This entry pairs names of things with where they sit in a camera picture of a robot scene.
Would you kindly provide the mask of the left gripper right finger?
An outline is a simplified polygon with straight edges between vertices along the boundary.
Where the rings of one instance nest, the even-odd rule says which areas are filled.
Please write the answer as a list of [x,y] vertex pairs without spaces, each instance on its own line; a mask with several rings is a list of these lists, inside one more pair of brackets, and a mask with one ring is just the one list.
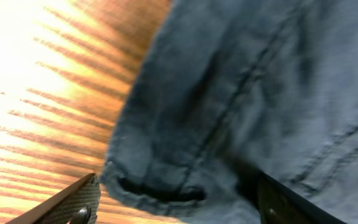
[[267,174],[257,183],[262,224],[345,224]]

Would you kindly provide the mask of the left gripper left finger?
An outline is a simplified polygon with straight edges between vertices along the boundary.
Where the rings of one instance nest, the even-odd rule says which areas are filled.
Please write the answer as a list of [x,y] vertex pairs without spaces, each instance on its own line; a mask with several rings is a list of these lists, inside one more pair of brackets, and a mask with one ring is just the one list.
[[8,224],[95,224],[100,198],[98,176],[90,173]]

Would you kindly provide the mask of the navy blue shorts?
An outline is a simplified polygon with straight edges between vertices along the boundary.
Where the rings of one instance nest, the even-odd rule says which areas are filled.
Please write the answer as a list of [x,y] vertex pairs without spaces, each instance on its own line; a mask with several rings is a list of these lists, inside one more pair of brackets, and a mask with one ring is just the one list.
[[358,223],[358,0],[172,2],[101,182],[154,215],[259,223],[261,173]]

